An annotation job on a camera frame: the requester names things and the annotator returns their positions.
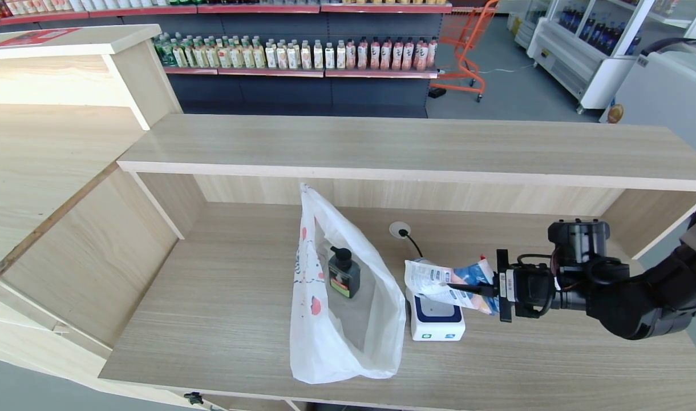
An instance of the plastic bag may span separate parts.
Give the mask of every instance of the plastic bag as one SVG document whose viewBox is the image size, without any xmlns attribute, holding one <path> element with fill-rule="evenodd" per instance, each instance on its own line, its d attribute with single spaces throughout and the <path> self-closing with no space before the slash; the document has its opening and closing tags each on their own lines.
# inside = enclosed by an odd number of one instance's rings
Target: plastic bag
<svg viewBox="0 0 696 411">
<path fill-rule="evenodd" d="M 447 283 L 492 284 L 492 268 L 486 259 L 483 258 L 478 263 L 465 268 L 442 267 L 423 258 L 414 261 L 406 260 L 405 263 L 403 280 L 413 294 L 441 303 L 476 309 L 489 315 L 499 312 L 497 297 L 478 296 L 447 286 Z"/>
<path fill-rule="evenodd" d="M 398 371 L 403 348 L 403 292 L 358 227 L 305 184 L 301 185 L 301 197 L 290 321 L 293 377 L 309 384 L 357 375 L 392 377 Z M 353 261 L 361 268 L 361 287 L 353 299 L 327 285 L 326 250 L 330 244 L 350 249 Z"/>
</svg>

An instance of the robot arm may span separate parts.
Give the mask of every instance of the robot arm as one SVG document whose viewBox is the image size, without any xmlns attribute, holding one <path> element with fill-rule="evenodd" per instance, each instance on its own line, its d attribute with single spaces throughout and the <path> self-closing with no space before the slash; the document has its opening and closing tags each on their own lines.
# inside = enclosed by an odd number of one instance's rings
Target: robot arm
<svg viewBox="0 0 696 411">
<path fill-rule="evenodd" d="M 574 309 L 625 339 L 682 331 L 696 315 L 696 213 L 691 223 L 669 257 L 630 277 L 628 265 L 606 255 L 606 222 L 558 221 L 548 228 L 551 255 L 522 255 L 511 264 L 507 250 L 497 250 L 494 284 L 474 292 L 499 297 L 503 322 L 512 321 L 511 307 L 530 318 Z M 547 257 L 549 265 L 524 261 L 531 257 Z"/>
</svg>

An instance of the gray floor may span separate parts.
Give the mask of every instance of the gray floor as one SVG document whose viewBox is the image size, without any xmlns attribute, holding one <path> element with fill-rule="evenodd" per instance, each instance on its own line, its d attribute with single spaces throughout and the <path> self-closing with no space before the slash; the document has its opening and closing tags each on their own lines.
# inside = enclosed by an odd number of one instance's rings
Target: gray floor
<svg viewBox="0 0 696 411">
<path fill-rule="evenodd" d="M 487 84 L 483 100 L 476 102 L 476 93 L 448 90 L 444 96 L 427 100 L 429 118 L 596 122 L 601 110 L 578 115 L 572 94 L 543 68 L 531 67 L 533 59 L 515 45 L 506 23 L 506 16 L 492 19 L 476 49 L 468 52 L 480 72 L 488 72 L 481 74 Z M 450 47 L 440 46 L 437 54 L 437 67 L 456 67 Z"/>
<path fill-rule="evenodd" d="M 460 91 L 448 91 L 439 99 L 429 99 L 427 104 L 429 117 L 595 122 L 600 115 L 600 112 L 577 115 L 576 102 L 572 96 L 541 68 L 521 68 L 530 65 L 531 60 L 525 56 L 523 50 L 515 47 L 512 34 L 505 30 L 505 17 L 498 16 L 492 21 L 478 49 L 473 50 L 470 56 L 479 64 L 481 71 L 496 68 L 519 70 L 487 73 L 484 77 L 487 81 L 487 90 L 480 103 L 475 102 L 474 94 Z M 439 65 L 443 63 L 446 65 L 447 57 L 448 55 L 439 55 Z M 642 265 L 650 267 L 668 255 L 676 244 L 675 234 L 674 232 L 643 256 Z M 696 338 L 696 320 L 688 332 Z M 22 409 L 176 411 L 181 408 L 100 393 L 71 381 L 29 372 L 0 362 L 0 411 Z M 341 411 L 342 408 L 328 409 Z"/>
</svg>

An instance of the wooden counter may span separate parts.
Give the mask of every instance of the wooden counter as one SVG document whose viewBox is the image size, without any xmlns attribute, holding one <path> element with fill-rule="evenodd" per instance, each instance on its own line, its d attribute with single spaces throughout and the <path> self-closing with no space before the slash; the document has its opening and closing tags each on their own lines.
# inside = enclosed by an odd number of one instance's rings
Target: wooden counter
<svg viewBox="0 0 696 411">
<path fill-rule="evenodd" d="M 387 380 L 306 385 L 289 367 L 298 182 L 366 234 L 401 287 L 416 255 L 390 236 L 397 220 L 426 257 L 460 267 L 497 248 L 548 254 L 552 221 L 602 218 L 609 254 L 636 274 L 633 258 L 696 205 L 696 152 L 665 128 L 169 115 L 118 162 L 180 240 L 104 379 L 395 409 L 696 409 L 686 334 L 626 341 L 580 312 L 466 312 L 459 343 L 407 330 Z"/>
<path fill-rule="evenodd" d="M 0 34 L 0 42 L 18 33 Z M 181 112 L 158 25 L 83 28 L 0 47 L 0 360 L 90 388 L 176 236 L 114 160 Z"/>
</svg>

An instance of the orange shopping cart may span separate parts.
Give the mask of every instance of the orange shopping cart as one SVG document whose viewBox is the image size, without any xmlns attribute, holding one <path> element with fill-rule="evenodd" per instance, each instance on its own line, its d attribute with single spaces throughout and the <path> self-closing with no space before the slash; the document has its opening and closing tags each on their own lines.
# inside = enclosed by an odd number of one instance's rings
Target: orange shopping cart
<svg viewBox="0 0 696 411">
<path fill-rule="evenodd" d="M 432 87 L 474 92 L 478 94 L 478 102 L 483 98 L 485 81 L 479 75 L 478 65 L 467 58 L 467 54 L 474 49 L 495 15 L 497 1 L 487 0 L 484 7 L 453 7 L 452 14 L 445 16 L 439 43 L 454 47 L 457 70 L 440 72 L 436 81 L 431 83 Z M 469 80 L 469 86 L 459 85 L 463 79 Z"/>
</svg>

